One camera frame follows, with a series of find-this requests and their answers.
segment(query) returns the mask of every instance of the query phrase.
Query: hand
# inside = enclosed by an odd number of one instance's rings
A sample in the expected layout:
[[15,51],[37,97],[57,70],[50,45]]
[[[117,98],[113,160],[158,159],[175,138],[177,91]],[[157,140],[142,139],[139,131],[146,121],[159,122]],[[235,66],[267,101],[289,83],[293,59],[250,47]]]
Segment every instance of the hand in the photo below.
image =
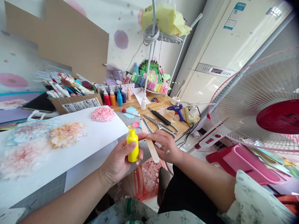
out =
[[165,162],[177,165],[177,163],[181,161],[182,154],[184,152],[177,147],[171,135],[163,131],[156,130],[153,134],[148,134],[146,139],[151,139],[162,145],[161,148],[159,148],[154,143],[158,156]]
[[[138,140],[141,141],[145,138],[146,133],[139,133]],[[126,139],[120,141],[107,157],[103,165],[98,169],[100,179],[104,178],[108,184],[115,184],[122,179],[122,177],[131,168],[127,155],[134,150],[136,143],[132,142],[129,145]],[[139,165],[140,160],[143,159],[143,150],[139,147],[139,160],[135,162]]]

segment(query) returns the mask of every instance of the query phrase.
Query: red plastic basket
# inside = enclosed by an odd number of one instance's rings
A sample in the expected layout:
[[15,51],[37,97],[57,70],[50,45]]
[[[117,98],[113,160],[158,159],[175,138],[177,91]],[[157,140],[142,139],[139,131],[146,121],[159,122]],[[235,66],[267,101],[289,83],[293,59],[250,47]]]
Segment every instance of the red plastic basket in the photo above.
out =
[[158,176],[161,167],[167,169],[163,160],[160,159],[159,163],[154,163],[150,158],[134,170],[136,199],[144,202],[158,195]]

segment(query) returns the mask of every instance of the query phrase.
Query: power strip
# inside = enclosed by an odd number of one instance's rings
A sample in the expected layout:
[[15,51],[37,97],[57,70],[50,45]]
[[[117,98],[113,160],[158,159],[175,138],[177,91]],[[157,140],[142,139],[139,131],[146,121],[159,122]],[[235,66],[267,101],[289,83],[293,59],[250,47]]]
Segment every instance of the power strip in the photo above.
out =
[[190,115],[188,107],[185,107],[185,113],[186,113],[186,120],[190,124],[195,124],[197,122],[195,115]]

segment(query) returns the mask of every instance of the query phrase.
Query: red paint bottle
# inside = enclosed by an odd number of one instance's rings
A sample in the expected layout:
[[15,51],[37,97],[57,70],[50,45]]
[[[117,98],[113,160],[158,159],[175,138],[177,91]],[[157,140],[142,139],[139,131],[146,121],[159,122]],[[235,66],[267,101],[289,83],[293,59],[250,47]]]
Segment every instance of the red paint bottle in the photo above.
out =
[[110,96],[108,95],[106,89],[104,88],[104,102],[106,105],[108,105],[109,107],[111,107],[111,100],[110,100]]

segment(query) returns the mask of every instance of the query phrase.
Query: yellow plastic bag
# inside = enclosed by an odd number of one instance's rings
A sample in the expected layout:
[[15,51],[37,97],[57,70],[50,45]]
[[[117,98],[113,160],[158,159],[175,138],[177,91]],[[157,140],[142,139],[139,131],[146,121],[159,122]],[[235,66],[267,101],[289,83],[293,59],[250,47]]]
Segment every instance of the yellow plastic bag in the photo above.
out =
[[[153,6],[145,8],[142,12],[141,27],[142,30],[153,24]],[[156,7],[156,23],[159,26],[160,32],[172,36],[188,35],[192,30],[185,25],[183,15],[172,7],[162,4]]]

